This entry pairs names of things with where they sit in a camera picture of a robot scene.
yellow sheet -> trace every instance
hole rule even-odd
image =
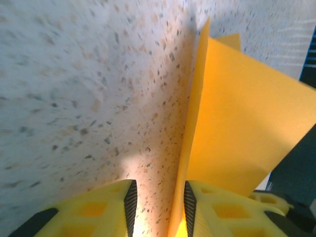
[[[240,50],[240,43],[207,40],[208,24],[200,37],[171,237],[181,220],[185,180],[247,196],[316,122],[314,89],[231,48]]]

speckled surface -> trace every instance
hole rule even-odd
[[[166,236],[198,30],[298,78],[313,0],[0,0],[0,236],[137,179],[135,236]]]

